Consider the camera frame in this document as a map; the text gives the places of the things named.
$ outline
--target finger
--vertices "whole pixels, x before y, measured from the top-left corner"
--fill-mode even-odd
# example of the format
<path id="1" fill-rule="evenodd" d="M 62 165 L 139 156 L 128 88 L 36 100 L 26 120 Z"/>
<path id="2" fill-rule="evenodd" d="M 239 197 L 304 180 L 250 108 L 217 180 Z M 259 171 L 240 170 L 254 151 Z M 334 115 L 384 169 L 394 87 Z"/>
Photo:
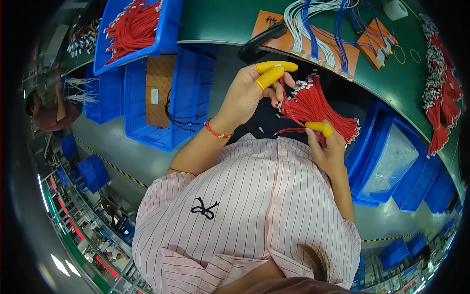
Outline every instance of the finger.
<path id="1" fill-rule="evenodd" d="M 287 86 L 291 87 L 292 89 L 297 86 L 294 79 L 292 78 L 292 76 L 288 72 L 284 72 L 284 83 L 286 83 Z"/>
<path id="2" fill-rule="evenodd" d="M 333 129 L 331 128 L 331 125 L 328 122 L 313 122 L 313 121 L 308 121 L 305 123 L 305 127 L 312 129 L 314 131 L 319 131 L 321 132 L 326 139 L 330 137 L 333 134 Z"/>
<path id="3" fill-rule="evenodd" d="M 319 138 L 317 137 L 317 135 L 315 135 L 312 129 L 309 129 L 307 127 L 305 128 L 305 132 L 307 133 L 308 145 L 310 146 L 310 149 L 312 149 L 313 158 L 315 159 L 315 161 L 320 161 L 325 158 L 325 153 L 323 153 L 323 150 L 321 149 L 321 146 L 318 143 Z"/>
<path id="4" fill-rule="evenodd" d="M 263 91 L 263 97 L 269 97 L 271 99 L 271 105 L 276 108 L 277 107 L 277 98 L 276 98 L 276 91 L 273 88 L 266 88 Z"/>
<path id="5" fill-rule="evenodd" d="M 265 90 L 267 87 L 272 85 L 284 74 L 284 68 L 282 66 L 276 66 L 267 72 L 263 73 L 255 82 Z"/>
<path id="6" fill-rule="evenodd" d="M 278 80 L 273 83 L 273 89 L 276 91 L 276 100 L 282 101 L 284 99 L 284 90 Z"/>
<path id="7" fill-rule="evenodd" d="M 344 143 L 345 142 L 345 138 L 340 134 L 338 133 L 338 131 L 336 131 L 335 127 L 330 124 L 330 122 L 327 120 L 327 119 L 324 119 L 321 121 L 322 123 L 326 123 L 328 124 L 330 127 L 331 127 L 331 130 L 333 131 L 333 133 L 335 134 L 335 137 L 338 139 L 338 142 L 340 143 Z"/>
<path id="8" fill-rule="evenodd" d="M 295 72 L 298 69 L 297 64 L 288 61 L 265 61 L 256 64 L 259 74 L 263 74 L 276 66 L 282 66 L 287 72 Z"/>

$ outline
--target green workbench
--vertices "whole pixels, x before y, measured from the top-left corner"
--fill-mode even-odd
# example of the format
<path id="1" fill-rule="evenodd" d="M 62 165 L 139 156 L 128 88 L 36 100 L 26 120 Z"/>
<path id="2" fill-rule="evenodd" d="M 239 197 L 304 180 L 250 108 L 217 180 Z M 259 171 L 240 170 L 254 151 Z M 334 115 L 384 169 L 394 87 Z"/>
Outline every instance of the green workbench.
<path id="1" fill-rule="evenodd" d="M 251 38 L 256 18 L 260 10 L 283 14 L 284 9 L 293 0 L 238 0 L 225 2 L 220 0 L 185 0 L 181 14 L 179 43 L 220 43 L 241 46 Z M 422 94 L 428 74 L 426 66 L 426 39 L 423 36 L 421 22 L 409 11 L 405 18 L 391 21 L 383 12 L 382 6 L 386 0 L 369 0 L 377 17 L 398 40 L 403 48 L 406 61 L 398 63 L 394 56 L 386 61 L 386 66 L 376 71 L 367 59 L 359 54 L 354 83 L 364 87 L 377 97 L 387 102 L 392 108 L 403 115 L 429 142 L 432 138 L 432 126 L 428 122 L 423 109 Z M 425 13 L 417 0 L 406 0 L 406 3 L 416 12 Z M 335 12 L 326 11 L 312 18 L 313 23 L 329 32 L 333 30 Z M 367 23 L 372 20 L 370 11 L 362 14 Z M 342 38 L 346 41 L 356 41 L 357 35 L 348 18 L 343 21 Z M 421 57 L 418 64 L 410 56 L 414 49 Z M 396 49 L 397 57 L 403 60 L 400 49 Z M 82 64 L 91 62 L 92 56 L 86 54 L 70 58 L 63 62 L 63 72 L 73 70 Z M 458 165 L 458 130 L 454 128 L 449 136 L 449 142 L 439 152 L 442 162 L 452 177 L 459 195 L 463 196 L 460 184 Z"/>

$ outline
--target black wire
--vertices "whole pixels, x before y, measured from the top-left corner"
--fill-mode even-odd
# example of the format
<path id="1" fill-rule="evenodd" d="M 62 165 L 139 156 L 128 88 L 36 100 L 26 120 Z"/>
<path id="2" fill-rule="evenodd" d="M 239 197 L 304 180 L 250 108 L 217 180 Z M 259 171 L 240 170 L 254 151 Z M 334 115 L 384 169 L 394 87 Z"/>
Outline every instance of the black wire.
<path id="1" fill-rule="evenodd" d="M 193 125 L 200 125 L 199 123 L 192 123 L 192 122 L 181 122 L 181 121 L 178 121 L 177 119 L 192 119 L 192 118 L 197 118 L 199 117 L 199 115 L 194 115 L 194 116 L 190 116 L 190 117 L 176 117 L 174 115 L 172 115 L 168 108 L 170 106 L 170 92 L 172 90 L 170 89 L 170 91 L 168 91 L 168 95 L 166 96 L 166 104 L 165 104 L 165 114 L 166 116 L 168 117 L 168 119 L 173 123 L 175 124 L 176 126 L 178 126 L 179 128 L 182 128 L 183 130 L 186 130 L 186 131 L 190 131 L 190 132 L 195 132 L 194 130 L 191 130 L 191 129 L 187 129 L 187 128 L 184 128 L 182 126 L 180 126 L 179 124 L 182 124 L 182 125 L 188 125 L 188 126 L 193 126 Z"/>

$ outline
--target red wire bundle in crate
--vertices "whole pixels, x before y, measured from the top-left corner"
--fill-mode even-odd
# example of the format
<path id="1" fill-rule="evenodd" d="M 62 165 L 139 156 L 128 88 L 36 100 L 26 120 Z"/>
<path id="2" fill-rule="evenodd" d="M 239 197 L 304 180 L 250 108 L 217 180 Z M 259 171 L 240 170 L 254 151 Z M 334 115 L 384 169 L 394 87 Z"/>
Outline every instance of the red wire bundle in crate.
<path id="1" fill-rule="evenodd" d="M 460 84 L 454 76 L 454 63 L 442 44 L 434 22 L 420 14 L 428 41 L 426 57 L 429 76 L 423 93 L 424 109 L 434 132 L 427 156 L 436 155 L 449 140 L 450 129 L 457 125 L 461 110 L 455 104 L 462 99 Z"/>
<path id="2" fill-rule="evenodd" d="M 321 90 L 320 76 L 318 70 L 307 77 L 307 81 L 298 80 L 297 87 L 292 92 L 292 97 L 287 96 L 284 89 L 283 78 L 280 78 L 282 88 L 284 89 L 284 100 L 278 103 L 278 109 L 281 118 L 289 118 L 302 126 L 302 128 L 286 128 L 278 131 L 280 133 L 305 133 L 305 122 L 322 121 L 327 119 L 330 124 L 345 138 L 346 144 L 351 143 L 359 135 L 359 119 L 344 118 L 334 111 Z"/>
<path id="3" fill-rule="evenodd" d="M 111 38 L 111 46 L 106 52 L 112 51 L 111 59 L 105 65 L 155 43 L 161 6 L 162 0 L 152 5 L 145 0 L 134 0 L 117 15 L 104 30 L 106 39 Z"/>

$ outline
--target yellow black caution tape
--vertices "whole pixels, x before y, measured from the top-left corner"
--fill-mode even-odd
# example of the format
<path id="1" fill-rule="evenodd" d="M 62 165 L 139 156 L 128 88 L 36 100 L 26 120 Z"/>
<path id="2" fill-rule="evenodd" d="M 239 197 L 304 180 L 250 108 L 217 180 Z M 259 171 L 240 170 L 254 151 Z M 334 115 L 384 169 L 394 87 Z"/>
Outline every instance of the yellow black caution tape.
<path id="1" fill-rule="evenodd" d="M 370 239 L 370 240 L 362 240 L 362 241 L 363 241 L 363 242 L 374 242 L 374 241 L 395 240 L 395 239 L 400 239 L 400 238 L 405 238 L 405 237 L 414 236 L 414 235 L 417 235 L 417 234 L 420 234 L 420 233 L 418 232 L 418 233 L 409 234 L 409 235 L 405 235 L 405 236 L 398 236 L 398 237 L 392 237 L 392 238 L 382 238 L 382 239 Z"/>
<path id="2" fill-rule="evenodd" d="M 88 145 L 85 144 L 85 142 L 83 142 L 82 140 L 80 140 L 80 138 L 78 138 L 77 136 L 75 136 L 75 134 L 73 134 L 73 136 L 75 137 L 75 139 L 77 139 L 80 143 L 82 143 L 83 146 L 87 147 L 88 150 L 90 150 L 91 152 L 93 152 L 94 155 L 98 156 L 102 161 L 106 162 L 107 164 L 109 164 L 110 166 L 112 166 L 115 170 L 117 170 L 118 172 L 122 173 L 123 175 L 125 175 L 126 177 L 128 177 L 129 179 L 133 180 L 134 182 L 138 183 L 140 186 L 144 186 L 145 188 L 148 188 L 148 186 L 136 179 L 134 179 L 133 177 L 131 177 L 130 175 L 126 174 L 125 172 L 123 172 L 122 170 L 120 170 L 119 168 L 117 168 L 115 165 L 113 165 L 112 163 L 110 163 L 109 161 L 107 161 L 106 159 L 104 159 L 103 157 L 101 157 L 101 155 L 99 155 L 98 153 L 96 153 L 95 151 L 93 151 L 93 149 L 91 149 L 90 147 L 88 147 Z"/>

